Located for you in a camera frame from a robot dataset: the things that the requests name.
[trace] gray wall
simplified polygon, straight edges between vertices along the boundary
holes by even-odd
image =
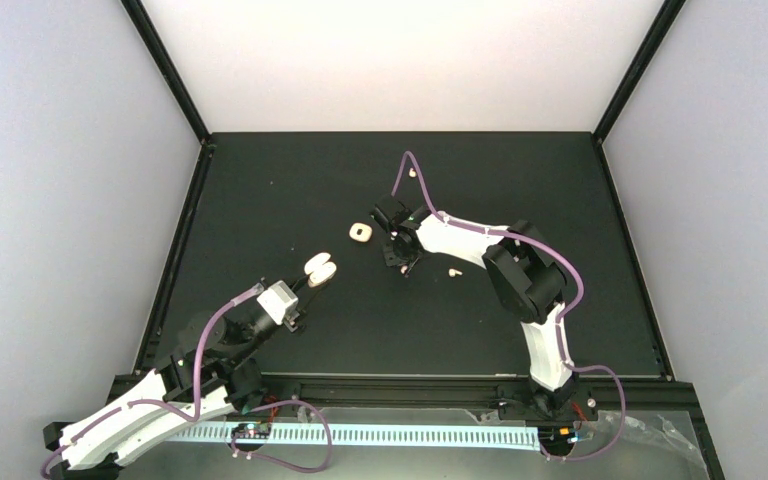
[[[687,2],[607,155],[728,478],[768,478],[768,2]]]
[[[197,153],[118,1],[0,2],[0,478],[133,365]]]

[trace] black table surface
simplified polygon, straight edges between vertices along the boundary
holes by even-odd
[[[525,339],[484,270],[446,255],[405,279],[384,266],[369,218],[401,155],[417,156],[435,206],[490,225],[533,222],[580,271],[586,293],[566,318],[578,365],[658,376],[654,332],[607,180],[587,133],[219,133],[173,290],[158,354],[198,312],[261,277],[301,273],[330,252],[333,284],[301,335],[282,330],[257,354],[264,372],[527,374]],[[416,179],[398,197],[421,205]],[[369,243],[349,238],[355,222]],[[451,278],[449,268],[463,272]],[[574,286],[565,292],[574,295]]]

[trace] electrical wire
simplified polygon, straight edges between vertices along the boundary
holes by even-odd
[[[323,460],[322,463],[320,463],[316,467],[303,467],[301,465],[296,465],[294,463],[281,460],[280,458],[275,458],[273,456],[265,455],[263,453],[257,453],[257,452],[245,452],[246,459],[251,460],[252,458],[259,458],[261,460],[272,462],[276,465],[280,465],[284,468],[289,468],[290,470],[293,470],[299,473],[318,473],[325,470],[326,468],[328,468],[328,465],[331,463],[331,456],[334,454],[334,441],[331,437],[331,427],[328,426],[328,421],[325,420],[325,416],[316,407],[302,400],[282,400],[280,402],[269,403],[257,408],[253,408],[251,410],[251,413],[261,412],[263,410],[271,410],[273,408],[283,407],[284,405],[299,405],[299,406],[305,407],[309,409],[314,415],[319,417],[319,420],[322,422],[322,426],[325,429],[325,439],[328,443],[328,451],[325,454],[325,460]],[[234,434],[234,437],[231,438],[231,450],[234,452],[233,453],[234,457],[236,457],[241,451],[239,448],[237,448],[237,439],[239,439],[239,437],[240,437],[240,433],[236,433]]]
[[[225,315],[225,313],[227,313],[228,310],[231,310],[232,308],[245,302],[246,300],[249,300],[250,298],[254,297],[255,295],[261,292],[263,292],[263,286],[261,286],[260,284],[257,284],[252,288],[246,290],[245,292],[232,298],[231,301],[223,305],[222,308],[217,310],[216,313],[214,313],[213,316],[210,317],[210,320],[208,320],[207,325],[205,325],[204,327],[204,330],[202,330],[201,337],[199,338],[198,345],[196,346],[196,355],[195,355],[195,360],[193,362],[193,398],[194,398],[193,409],[195,410],[193,415],[188,415],[184,411],[178,408],[175,408],[172,405],[169,405],[168,403],[162,402],[160,400],[152,400],[152,399],[134,400],[132,402],[127,403],[128,407],[133,407],[136,405],[153,405],[156,407],[163,408],[171,413],[174,413],[175,415],[178,415],[179,417],[183,418],[187,422],[197,422],[199,420],[199,417],[201,417],[201,363],[202,363],[202,360],[204,359],[204,349],[205,349],[205,346],[207,345],[207,339],[210,337],[210,332],[213,330],[213,327],[216,326],[216,323],[219,321],[219,319],[222,318],[222,315]],[[54,459],[60,456],[67,448],[74,445],[90,430],[97,427],[99,424],[101,424],[108,418],[116,415],[121,411],[122,411],[122,407],[116,407],[113,410],[106,412],[104,415],[101,415],[97,419],[90,422],[86,427],[84,427],[81,431],[75,434],[75,436],[69,439],[69,443],[61,445],[56,450],[51,452],[51,454],[43,462],[42,467],[40,467],[40,475],[42,476],[42,478],[45,478],[45,479],[51,478],[49,474],[49,466],[51,465],[51,462],[54,461]]]
[[[564,316],[571,312],[575,307],[578,306],[578,304],[581,302],[582,297],[584,297],[584,280],[582,280],[581,275],[578,273],[578,270],[570,263],[569,260],[564,258],[563,255],[555,251],[550,246],[546,245],[545,243],[535,240],[530,237],[526,237],[524,235],[520,235],[519,233],[515,232],[509,232],[507,230],[495,230],[491,229],[489,227],[479,227],[476,225],[472,225],[469,223],[465,223],[462,221],[459,221],[456,218],[451,218],[449,215],[443,215],[440,212],[437,211],[437,209],[434,207],[434,204],[431,203],[431,196],[428,194],[428,186],[425,184],[425,177],[422,175],[422,169],[419,167],[419,162],[416,160],[416,157],[414,156],[413,152],[410,150],[406,150],[405,153],[402,155],[402,162],[399,165],[399,173],[396,176],[396,182],[393,184],[393,189],[391,191],[391,195],[395,196],[396,192],[399,190],[399,184],[402,181],[402,175],[405,170],[405,163],[410,158],[411,163],[413,164],[414,171],[416,171],[416,177],[417,180],[419,180],[419,188],[422,189],[422,196],[425,198],[425,204],[428,206],[428,209],[431,211],[431,214],[434,215],[438,220],[444,222],[447,225],[452,225],[454,227],[462,228],[464,230],[468,230],[470,232],[475,233],[481,233],[488,236],[499,236],[499,237],[505,237],[510,238],[513,240],[519,240],[520,242],[523,242],[525,244],[531,245],[539,250],[542,250],[549,256],[555,259],[559,264],[561,264],[569,273],[570,276],[572,276],[573,280],[575,281],[576,285],[576,294],[575,297],[572,299],[572,301],[564,307],[560,313],[558,313],[557,318],[555,319],[555,340],[558,342],[558,350],[561,353],[561,361],[563,362],[563,365],[569,369],[570,371],[576,372],[576,373],[589,373],[592,371],[603,371],[608,373],[608,375],[611,376],[611,379],[614,381],[614,383],[617,385],[617,390],[619,391],[620,395],[620,425],[619,429],[617,430],[617,433],[614,435],[614,437],[611,439],[610,442],[608,442],[607,445],[602,447],[601,449],[597,450],[596,452],[581,456],[581,457],[574,457],[574,458],[567,458],[567,457],[557,457],[555,455],[549,454],[545,449],[541,446],[541,452],[546,456],[547,459],[554,458],[559,459],[563,461],[577,461],[577,460],[587,460],[593,457],[597,457],[599,455],[602,455],[603,453],[607,452],[608,450],[613,447],[617,441],[620,438],[620,435],[623,431],[623,425],[625,424],[625,391],[622,387],[622,382],[620,382],[619,377],[616,373],[614,373],[613,370],[608,368],[605,365],[591,365],[588,367],[576,367],[572,364],[569,358],[566,356],[566,348],[564,348],[564,339],[562,336],[562,329],[561,329],[561,322],[564,319]]]

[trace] white plastic piece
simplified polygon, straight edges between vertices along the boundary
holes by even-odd
[[[325,262],[331,260],[331,254],[328,252],[317,253],[305,263],[305,275],[310,275],[314,270],[325,265]]]
[[[335,273],[337,273],[337,264],[334,262],[327,262],[310,274],[307,284],[310,287],[318,287],[328,280],[331,280]]]
[[[141,399],[162,401],[165,394],[166,387],[163,384],[163,378],[152,370],[134,388],[98,412],[63,428],[60,439],[61,446],[68,443],[72,437],[95,419],[116,408],[122,409],[119,413],[96,425],[75,445],[63,451],[62,457],[63,460],[69,461],[69,469],[85,470],[98,465],[118,444],[166,412],[166,410],[154,405],[134,405],[128,408],[128,402]],[[181,406],[182,404],[173,403],[173,405]]]
[[[349,237],[356,242],[366,243],[372,238],[372,227],[365,223],[355,223],[349,230]]]
[[[275,323],[281,325],[284,323],[284,317],[287,316],[287,312],[298,305],[299,297],[290,290],[290,287],[283,280],[279,280],[267,288],[265,292],[258,295],[257,303],[266,310],[266,313],[269,314]]]
[[[422,248],[426,252],[445,253],[466,260],[481,268],[484,268],[484,261],[481,260],[481,256],[487,251],[487,247],[499,243],[502,238],[449,226],[446,225],[446,220],[457,220],[475,225],[484,231],[508,229],[505,225],[488,226],[456,219],[449,217],[446,212],[440,212],[440,215],[443,216],[444,221],[438,220],[434,215],[429,215],[417,229],[416,235]]]
[[[225,398],[227,397],[228,391],[225,387],[219,387],[205,396],[201,402],[199,422],[232,413],[234,406],[230,403],[225,403]],[[187,422],[172,412],[166,410],[164,412],[166,413],[163,416],[146,425],[141,430],[134,432],[133,435],[116,447],[117,465],[125,467],[134,463],[137,458],[152,447],[172,435],[193,426],[193,423]]]
[[[231,441],[234,423],[205,422],[169,438],[170,442],[224,443]],[[473,447],[539,451],[535,427],[483,425],[329,424],[334,445],[389,447]],[[274,423],[269,438],[241,438],[239,444],[326,445],[319,423]]]
[[[567,347],[567,333],[564,327],[564,319],[558,326],[555,325],[558,313],[564,309],[564,304],[557,305],[549,315],[546,323],[522,323],[522,331],[525,333],[525,341],[528,343],[528,354],[531,358],[531,378],[543,388],[554,392],[561,388],[572,376],[572,371],[564,366],[566,358],[569,365],[575,365],[570,359]],[[563,339],[563,356],[559,349],[555,329],[561,330]]]

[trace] white backdrop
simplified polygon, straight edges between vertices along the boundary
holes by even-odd
[[[146,0],[211,131],[592,131],[660,0]]]

